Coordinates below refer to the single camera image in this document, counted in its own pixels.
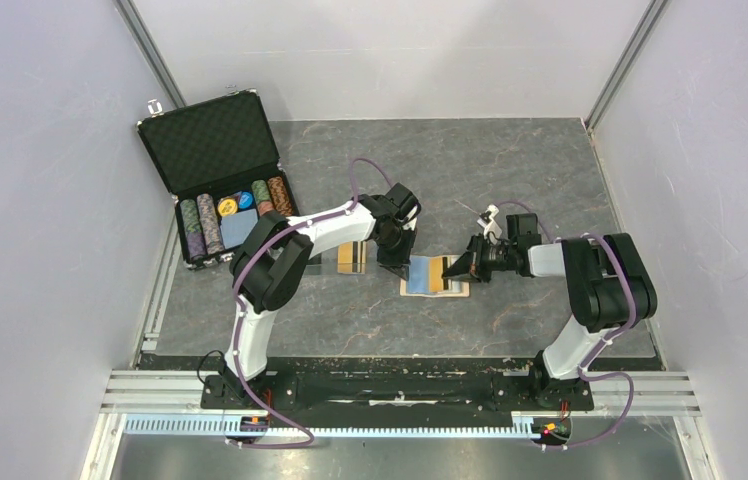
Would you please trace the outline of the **beige leather card holder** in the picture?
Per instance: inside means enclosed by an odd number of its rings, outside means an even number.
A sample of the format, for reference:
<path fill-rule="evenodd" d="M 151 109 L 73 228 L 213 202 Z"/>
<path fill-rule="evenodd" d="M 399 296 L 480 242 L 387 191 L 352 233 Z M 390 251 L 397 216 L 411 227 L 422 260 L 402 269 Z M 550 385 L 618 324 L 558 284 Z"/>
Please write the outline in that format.
<path fill-rule="evenodd" d="M 408 277 L 400 281 L 402 297 L 422 298 L 467 298 L 470 285 L 467 282 L 448 280 L 444 272 L 458 259 L 457 255 L 410 257 Z"/>

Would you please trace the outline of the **gold credit card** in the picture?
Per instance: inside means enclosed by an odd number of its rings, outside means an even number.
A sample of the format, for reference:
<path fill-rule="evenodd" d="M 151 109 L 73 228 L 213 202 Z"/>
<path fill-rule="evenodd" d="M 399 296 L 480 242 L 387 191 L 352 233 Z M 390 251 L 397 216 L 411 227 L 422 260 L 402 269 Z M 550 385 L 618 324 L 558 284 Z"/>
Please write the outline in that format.
<path fill-rule="evenodd" d="M 428 287 L 435 296 L 468 296 L 468 284 L 443 277 L 445 271 L 457 259 L 455 255 L 440 255 L 429 260 Z"/>

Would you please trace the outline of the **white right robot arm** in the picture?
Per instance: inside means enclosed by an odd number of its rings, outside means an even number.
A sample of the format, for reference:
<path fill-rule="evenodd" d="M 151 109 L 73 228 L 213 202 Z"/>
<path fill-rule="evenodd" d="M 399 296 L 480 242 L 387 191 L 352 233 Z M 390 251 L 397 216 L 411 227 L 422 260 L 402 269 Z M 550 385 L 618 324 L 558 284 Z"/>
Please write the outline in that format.
<path fill-rule="evenodd" d="M 540 351 L 527 382 L 530 400 L 552 408 L 588 382 L 588 369 L 614 340 L 652 317 L 657 292 L 628 233 L 544 242 L 532 213 L 509 215 L 501 233 L 490 215 L 464 253 L 444 269 L 445 280 L 490 281 L 498 271 L 523 277 L 561 277 L 571 316 L 557 338 Z"/>

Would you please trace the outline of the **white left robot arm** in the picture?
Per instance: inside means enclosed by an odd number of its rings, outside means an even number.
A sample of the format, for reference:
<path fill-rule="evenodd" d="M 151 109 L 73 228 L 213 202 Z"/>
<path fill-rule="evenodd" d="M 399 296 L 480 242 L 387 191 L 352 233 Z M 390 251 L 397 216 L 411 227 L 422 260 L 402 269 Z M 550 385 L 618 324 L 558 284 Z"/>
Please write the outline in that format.
<path fill-rule="evenodd" d="M 224 355 L 225 392 L 240 407 L 264 394 L 259 376 L 277 313 L 296 294 L 309 261 L 350 242 L 373 241 L 377 263 L 406 280 L 422 206 L 404 185 L 383 195 L 362 194 L 316 214 L 264 214 L 230 263 L 236 301 L 234 333 Z"/>

